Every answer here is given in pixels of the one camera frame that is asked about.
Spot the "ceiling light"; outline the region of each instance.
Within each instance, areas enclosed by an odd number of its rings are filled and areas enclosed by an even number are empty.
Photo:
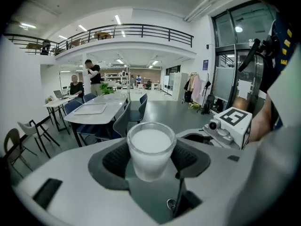
[[[37,28],[36,26],[30,25],[30,24],[23,24],[23,23],[21,23],[21,25],[29,27],[29,28]]]
[[[235,31],[236,31],[236,32],[242,32],[243,29],[242,29],[241,27],[235,27]]]
[[[87,31],[82,25],[79,25],[79,27],[83,30],[83,31]]]
[[[117,23],[118,23],[119,25],[121,25],[121,21],[120,21],[118,15],[115,15],[115,18],[116,18]]]
[[[64,36],[62,36],[62,35],[59,35],[59,37],[60,37],[60,38],[62,38],[62,39],[65,39],[65,40],[67,40],[67,38],[66,38],[66,37],[64,37]]]

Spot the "black railing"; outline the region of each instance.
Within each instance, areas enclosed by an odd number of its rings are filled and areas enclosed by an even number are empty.
[[[6,33],[4,34],[10,41],[18,45],[19,48],[25,49],[28,54],[55,55],[57,54],[57,42],[44,40],[32,36]]]
[[[10,33],[4,35],[14,44],[19,45],[20,48],[27,49],[26,53],[43,55],[58,55],[73,47],[98,40],[114,39],[116,37],[157,37],[168,41],[184,43],[191,48],[193,40],[193,36],[190,34],[149,24],[113,24],[102,26],[75,34],[60,43],[20,34]]]

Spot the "gray floor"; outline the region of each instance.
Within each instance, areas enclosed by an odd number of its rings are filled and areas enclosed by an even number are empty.
[[[132,101],[132,110],[137,110],[139,106],[139,101]],[[119,111],[116,115],[116,118],[121,113],[122,111]],[[56,117],[62,126],[63,122],[61,119],[59,119],[58,114]],[[174,130],[175,133],[179,133],[187,129],[201,128],[207,124],[212,117],[212,115],[201,115],[200,112],[197,113],[197,110],[189,109],[187,103],[182,104],[181,102],[175,101],[148,101],[142,122],[160,122],[169,126]],[[58,132],[50,120],[48,120],[46,124],[49,126],[49,134],[60,144],[60,147],[58,147],[56,144],[50,143],[43,138],[44,145],[51,157],[54,157],[61,152],[78,147],[72,131],[70,131],[70,135],[68,135],[66,130]],[[136,123],[134,122],[130,122],[128,125],[128,130],[135,124]],[[95,142],[95,138],[90,136],[87,139],[87,142],[88,144],[93,144]],[[33,138],[27,138],[23,142],[23,145],[38,155],[35,156],[28,151],[24,151],[22,154],[33,170],[37,169],[39,166],[49,160],[44,152],[40,152]],[[31,172],[19,159],[16,161],[14,166],[24,177]],[[11,170],[11,176],[13,184],[18,183],[18,181],[22,179],[13,169]]]

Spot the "milk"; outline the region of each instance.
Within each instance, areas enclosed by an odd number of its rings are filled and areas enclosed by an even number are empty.
[[[160,130],[145,129],[134,134],[131,142],[138,150],[150,153],[143,154],[129,147],[136,175],[147,182],[158,179],[173,152],[171,147],[167,152],[157,155],[170,147],[172,142],[169,136]]]

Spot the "ceiling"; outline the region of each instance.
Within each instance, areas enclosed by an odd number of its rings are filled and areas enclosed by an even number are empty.
[[[148,68],[155,60],[157,60],[158,62],[153,69],[180,65],[182,61],[189,59],[178,54],[151,49],[111,49],[89,53],[87,54],[87,58],[91,59],[94,64],[98,64],[101,69],[124,67],[124,65],[116,61],[117,59],[130,65],[131,68]],[[82,57],[78,56],[69,60],[68,64],[60,65],[60,70],[72,71],[82,69],[83,67],[80,65],[82,65]]]
[[[106,25],[110,24],[112,20],[110,10],[113,9],[119,9],[120,14],[124,14],[123,23],[130,18],[130,9],[133,8],[164,11],[185,17],[201,1],[203,0],[25,0],[12,15],[6,33],[49,38],[61,29],[70,29],[71,34],[78,28],[77,24],[74,24],[77,22],[85,24],[87,29],[95,27],[92,24],[99,21],[103,21],[102,23]],[[19,27],[20,23],[32,24],[37,28],[29,28],[26,31]]]

